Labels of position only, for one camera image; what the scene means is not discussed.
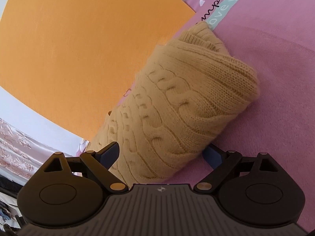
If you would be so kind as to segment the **silver lace-trimmed curtain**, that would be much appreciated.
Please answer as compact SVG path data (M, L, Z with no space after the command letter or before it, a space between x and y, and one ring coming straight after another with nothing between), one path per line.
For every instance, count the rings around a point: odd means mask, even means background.
M1 120L1 168L29 180L56 149L38 142Z

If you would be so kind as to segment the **pink printed bed sheet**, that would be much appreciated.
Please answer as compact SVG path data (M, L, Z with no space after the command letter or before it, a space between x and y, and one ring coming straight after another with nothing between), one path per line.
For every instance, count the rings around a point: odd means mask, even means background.
M314 228L314 0L187 0L229 54L252 67L259 96L213 140L246 155L269 152L302 188L301 226ZM167 180L206 173L199 154Z

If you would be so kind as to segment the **clothes rack with garments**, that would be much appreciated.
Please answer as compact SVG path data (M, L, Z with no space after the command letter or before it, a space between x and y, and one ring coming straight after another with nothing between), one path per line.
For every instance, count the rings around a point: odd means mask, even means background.
M22 186L1 175L1 235L17 235L23 218L17 204Z

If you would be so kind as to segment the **orange headboard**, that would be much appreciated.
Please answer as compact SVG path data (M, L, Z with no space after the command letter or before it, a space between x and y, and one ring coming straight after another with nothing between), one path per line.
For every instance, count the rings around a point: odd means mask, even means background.
M90 140L155 46L193 15L182 0L8 0L1 86Z

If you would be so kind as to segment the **mustard cable-knit sweater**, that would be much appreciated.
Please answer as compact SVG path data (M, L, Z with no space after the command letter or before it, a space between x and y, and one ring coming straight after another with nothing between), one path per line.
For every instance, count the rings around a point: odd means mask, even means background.
M164 182L258 96L255 70L200 22L154 49L88 149L117 142L110 172L128 186Z

